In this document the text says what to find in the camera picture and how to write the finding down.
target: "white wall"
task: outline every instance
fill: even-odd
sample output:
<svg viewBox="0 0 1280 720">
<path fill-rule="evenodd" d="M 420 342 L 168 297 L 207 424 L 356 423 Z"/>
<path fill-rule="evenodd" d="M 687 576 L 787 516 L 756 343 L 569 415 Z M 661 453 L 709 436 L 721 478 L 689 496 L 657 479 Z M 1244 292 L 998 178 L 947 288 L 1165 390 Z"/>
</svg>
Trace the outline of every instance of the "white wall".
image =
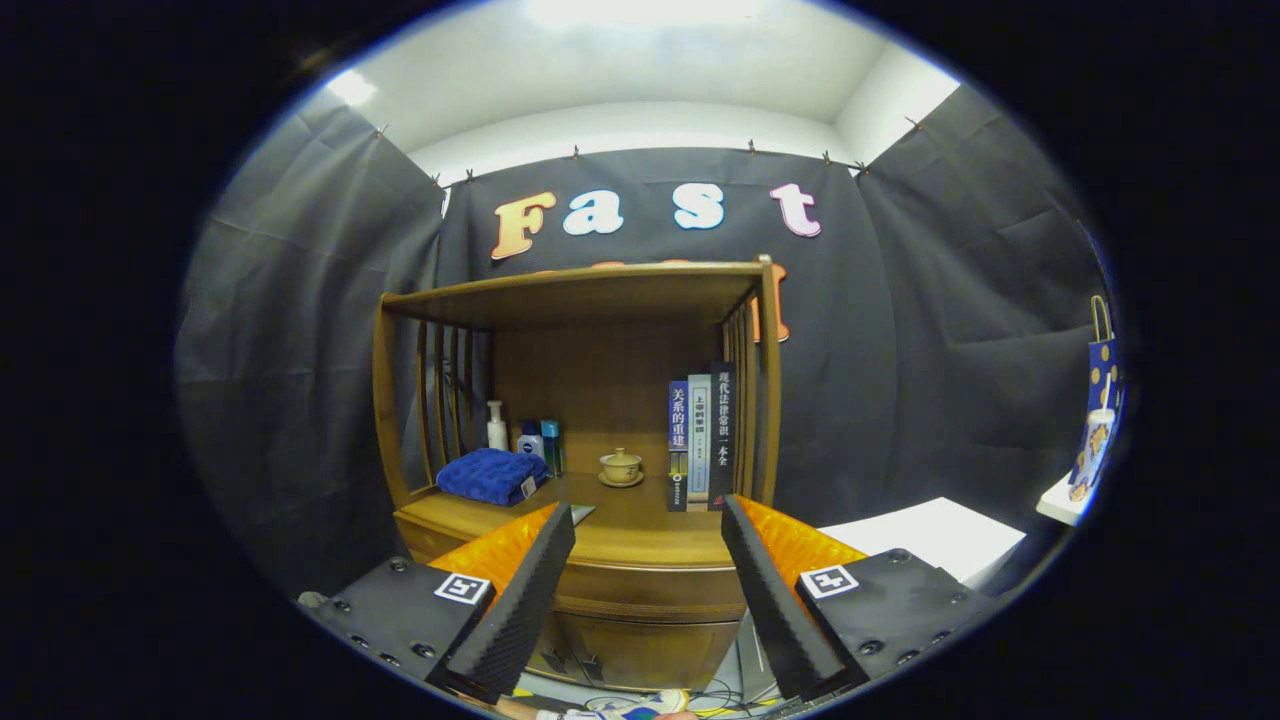
<svg viewBox="0 0 1280 720">
<path fill-rule="evenodd" d="M 923 119 L 957 87 L 942 69 L 890 42 L 836 118 L 847 154 L 832 159 L 870 164 L 911 129 L 906 118 Z"/>
<path fill-rule="evenodd" d="M 573 154 L 639 147 L 739 147 L 822 158 L 847 156 L 829 124 L 753 108 L 701 102 L 609 102 L 503 120 L 408 152 L 440 186 Z"/>
<path fill-rule="evenodd" d="M 454 135 L 408 152 L 440 186 L 516 165 L 584 154 L 640 147 L 746 147 L 870 163 L 960 83 L 888 44 L 833 124 L 769 110 L 701 102 L 609 102 L 512 118 Z"/>
</svg>

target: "white ceiling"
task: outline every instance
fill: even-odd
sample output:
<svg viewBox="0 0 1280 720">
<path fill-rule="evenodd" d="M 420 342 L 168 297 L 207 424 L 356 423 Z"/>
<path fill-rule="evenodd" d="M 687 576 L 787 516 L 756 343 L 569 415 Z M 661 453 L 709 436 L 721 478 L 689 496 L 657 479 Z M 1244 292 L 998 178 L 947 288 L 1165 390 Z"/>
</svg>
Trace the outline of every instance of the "white ceiling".
<svg viewBox="0 0 1280 720">
<path fill-rule="evenodd" d="M 686 24 L 669 18 L 724 0 L 594 0 L 590 8 L 602 13 L 657 8 L 655 18 L 666 19 L 570 27 L 545 20 L 539 4 L 548 1 L 564 0 L 477 3 L 406 31 L 356 64 L 378 88 L 360 111 L 389 126 L 387 137 L 404 152 L 499 120 L 599 102 L 717 102 L 832 123 L 886 45 L 846 15 L 801 0 L 727 0 L 751 17 Z"/>
</svg>

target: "shelf board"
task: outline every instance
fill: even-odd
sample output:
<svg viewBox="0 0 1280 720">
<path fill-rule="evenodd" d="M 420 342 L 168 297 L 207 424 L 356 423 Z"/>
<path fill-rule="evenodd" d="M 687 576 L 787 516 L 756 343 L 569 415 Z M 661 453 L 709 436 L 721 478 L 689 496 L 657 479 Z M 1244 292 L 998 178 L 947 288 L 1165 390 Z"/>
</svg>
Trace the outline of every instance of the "shelf board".
<svg viewBox="0 0 1280 720">
<path fill-rule="evenodd" d="M 397 514 L 439 532 L 474 539 L 553 502 L 594 505 L 576 528 L 570 562 L 621 568 L 731 568 L 721 538 L 719 512 L 668 512 L 667 474 L 643 468 L 645 479 L 612 488 L 594 473 L 566 473 L 512 507 L 445 492 L 429 495 Z"/>
<path fill-rule="evenodd" d="M 554 270 L 383 296 L 398 315 L 471 329 L 724 319 L 760 263 L 652 263 Z"/>
</svg>

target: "gaiwan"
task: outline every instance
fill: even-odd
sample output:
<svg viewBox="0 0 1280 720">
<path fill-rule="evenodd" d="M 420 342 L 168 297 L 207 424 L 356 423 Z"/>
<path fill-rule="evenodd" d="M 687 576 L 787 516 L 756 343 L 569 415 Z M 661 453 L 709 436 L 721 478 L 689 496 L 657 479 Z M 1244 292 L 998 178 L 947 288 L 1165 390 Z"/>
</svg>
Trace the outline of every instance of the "gaiwan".
<svg viewBox="0 0 1280 720">
<path fill-rule="evenodd" d="M 627 488 L 644 479 L 640 471 L 640 456 L 627 455 L 625 447 L 613 448 L 613 455 L 600 457 L 600 474 L 596 479 L 613 488 Z"/>
</svg>

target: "book spine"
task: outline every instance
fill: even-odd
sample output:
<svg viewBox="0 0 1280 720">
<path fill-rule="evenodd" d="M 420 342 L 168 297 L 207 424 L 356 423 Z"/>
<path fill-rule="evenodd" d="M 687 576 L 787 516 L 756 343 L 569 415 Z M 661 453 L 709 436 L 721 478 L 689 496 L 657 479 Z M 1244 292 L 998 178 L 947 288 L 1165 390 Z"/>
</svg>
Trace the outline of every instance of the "book spine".
<svg viewBox="0 0 1280 720">
<path fill-rule="evenodd" d="M 710 509 L 724 510 L 724 496 L 733 493 L 733 451 L 737 436 L 733 413 L 737 388 L 732 363 L 712 363 L 712 443 L 710 443 Z"/>
<path fill-rule="evenodd" d="M 689 375 L 689 510 L 707 510 L 710 500 L 712 377 Z"/>
<path fill-rule="evenodd" d="M 689 382 L 673 380 L 667 392 L 667 511 L 685 512 L 689 497 Z"/>
</svg>

